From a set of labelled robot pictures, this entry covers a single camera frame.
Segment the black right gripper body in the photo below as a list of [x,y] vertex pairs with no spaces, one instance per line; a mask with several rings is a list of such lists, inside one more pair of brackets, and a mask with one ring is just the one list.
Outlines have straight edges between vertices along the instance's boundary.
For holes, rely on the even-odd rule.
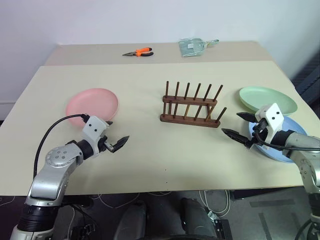
[[253,127],[252,138],[249,141],[249,148],[251,148],[254,144],[263,146],[265,142],[262,138],[262,132],[268,126],[267,120],[265,118],[262,118],[260,120],[257,120],[256,118],[249,118],[249,122],[256,123],[256,125]]

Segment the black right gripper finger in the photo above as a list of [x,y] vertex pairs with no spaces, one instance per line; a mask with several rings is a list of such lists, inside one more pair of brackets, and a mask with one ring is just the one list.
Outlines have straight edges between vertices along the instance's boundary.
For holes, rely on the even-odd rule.
[[257,122],[256,116],[253,113],[237,112],[236,115],[239,116],[240,118],[242,118],[243,120],[247,121],[247,122],[250,122],[250,123],[256,123]]
[[246,148],[250,149],[252,147],[253,142],[249,140],[247,137],[239,134],[239,132],[228,128],[222,128],[221,130],[229,138],[240,144],[243,144]]

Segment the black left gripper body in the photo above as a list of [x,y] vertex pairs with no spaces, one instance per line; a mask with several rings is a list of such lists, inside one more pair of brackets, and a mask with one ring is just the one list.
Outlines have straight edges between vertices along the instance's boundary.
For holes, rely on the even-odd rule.
[[97,146],[100,153],[106,150],[108,150],[111,153],[113,152],[113,146],[110,143],[108,143],[107,139],[108,137],[106,135],[99,139]]

